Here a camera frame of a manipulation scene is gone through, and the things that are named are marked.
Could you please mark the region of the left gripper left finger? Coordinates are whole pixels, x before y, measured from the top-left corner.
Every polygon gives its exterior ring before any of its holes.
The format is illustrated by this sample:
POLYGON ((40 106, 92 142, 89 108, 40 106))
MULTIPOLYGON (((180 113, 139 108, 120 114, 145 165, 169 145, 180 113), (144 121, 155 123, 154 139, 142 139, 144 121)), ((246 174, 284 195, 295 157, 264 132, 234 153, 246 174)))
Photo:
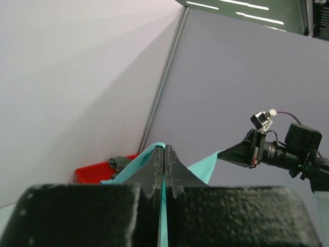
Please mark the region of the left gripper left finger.
POLYGON ((44 184, 20 197, 1 246, 157 246, 164 148, 111 184, 44 184))

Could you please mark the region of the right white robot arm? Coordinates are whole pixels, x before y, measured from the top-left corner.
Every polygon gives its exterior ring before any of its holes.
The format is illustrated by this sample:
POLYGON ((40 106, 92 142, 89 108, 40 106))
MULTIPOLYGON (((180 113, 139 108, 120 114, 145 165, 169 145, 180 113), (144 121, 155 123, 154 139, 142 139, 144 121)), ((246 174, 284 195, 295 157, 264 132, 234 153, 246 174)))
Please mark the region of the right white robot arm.
POLYGON ((320 131, 298 123, 290 125, 284 143, 268 142, 265 132, 251 129, 217 158, 249 169, 260 163, 285 169, 292 178, 308 179, 313 193, 328 192, 328 159, 318 154, 321 140, 320 131))

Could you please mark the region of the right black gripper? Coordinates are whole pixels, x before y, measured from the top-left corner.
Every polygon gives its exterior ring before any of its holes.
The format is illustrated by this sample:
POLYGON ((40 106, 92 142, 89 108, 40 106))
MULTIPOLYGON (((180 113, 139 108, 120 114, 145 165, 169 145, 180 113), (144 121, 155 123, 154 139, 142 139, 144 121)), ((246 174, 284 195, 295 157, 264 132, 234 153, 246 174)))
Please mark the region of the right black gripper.
POLYGON ((260 131, 251 129, 247 132, 240 145, 235 145, 218 154, 218 159, 244 168, 255 168, 260 163, 274 166, 275 156, 279 149, 286 145, 278 140, 278 134, 274 130, 260 131), (266 141, 266 135, 273 133, 275 140, 266 141))

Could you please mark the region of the mint green t shirt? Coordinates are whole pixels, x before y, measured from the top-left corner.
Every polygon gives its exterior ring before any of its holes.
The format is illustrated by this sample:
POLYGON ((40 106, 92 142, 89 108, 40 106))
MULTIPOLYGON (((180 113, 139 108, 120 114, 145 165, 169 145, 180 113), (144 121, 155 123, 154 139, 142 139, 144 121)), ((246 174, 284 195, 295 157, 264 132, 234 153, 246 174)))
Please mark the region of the mint green t shirt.
MULTIPOLYGON (((100 184, 120 184, 128 180, 132 175, 134 175, 140 168, 142 168, 147 161, 150 159, 152 152, 156 147, 164 148, 165 144, 162 142, 156 142, 148 146, 144 151, 142 151, 122 172, 114 179, 102 180, 100 184)), ((199 162, 191 165, 188 169, 197 176, 205 184, 209 184, 209 180, 214 171, 217 155, 220 152, 217 151, 214 154, 200 160, 199 162)), ((162 183, 161 188, 161 210, 160 210, 160 227, 159 233, 161 234, 159 246, 168 246, 168 227, 167 227, 167 200, 165 193, 166 182, 162 183)))

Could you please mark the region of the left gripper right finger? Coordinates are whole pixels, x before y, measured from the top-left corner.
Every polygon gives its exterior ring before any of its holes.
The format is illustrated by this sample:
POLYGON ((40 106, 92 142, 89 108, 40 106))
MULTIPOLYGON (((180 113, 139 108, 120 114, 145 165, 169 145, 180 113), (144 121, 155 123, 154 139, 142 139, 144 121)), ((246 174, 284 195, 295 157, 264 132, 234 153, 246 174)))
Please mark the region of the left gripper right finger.
POLYGON ((168 246, 321 246, 300 197, 284 187, 211 187, 164 150, 168 246))

